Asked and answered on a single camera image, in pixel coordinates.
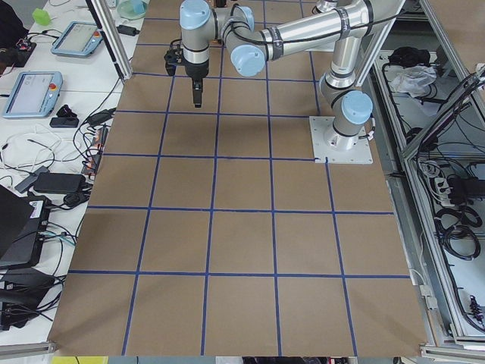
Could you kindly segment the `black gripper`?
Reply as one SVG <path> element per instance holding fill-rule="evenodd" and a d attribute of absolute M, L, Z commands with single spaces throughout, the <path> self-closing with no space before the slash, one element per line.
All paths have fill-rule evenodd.
<path fill-rule="evenodd" d="M 208 62 L 188 63 L 186 74 L 192 79 L 192 100 L 196 108 L 202 107 L 203 80 L 208 76 Z"/>

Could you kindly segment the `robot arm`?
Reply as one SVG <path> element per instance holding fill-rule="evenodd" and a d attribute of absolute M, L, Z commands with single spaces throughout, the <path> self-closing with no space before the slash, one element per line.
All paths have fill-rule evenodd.
<path fill-rule="evenodd" d="M 213 8 L 206 1 L 184 1 L 174 64 L 183 65 L 191 78 L 193 104 L 199 108 L 212 41 L 226 46 L 232 65 L 244 77 L 257 75 L 269 61 L 333 43 L 330 69 L 320 79 L 321 93 L 335 115 L 324 139 L 332 150 L 347 151 L 357 144 L 373 111 L 371 98 L 356 85 L 361 41 L 382 35 L 403 5 L 402 1 L 319 1 L 311 16 L 257 31 L 249 7 Z"/>

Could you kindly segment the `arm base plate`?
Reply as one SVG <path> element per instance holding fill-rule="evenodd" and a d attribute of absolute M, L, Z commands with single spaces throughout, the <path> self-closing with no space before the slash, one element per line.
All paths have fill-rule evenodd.
<path fill-rule="evenodd" d="M 341 136 L 333 129 L 334 119 L 309 118 L 314 161 L 321 164 L 371 165 L 373 158 L 365 127 L 361 126 L 355 136 Z"/>

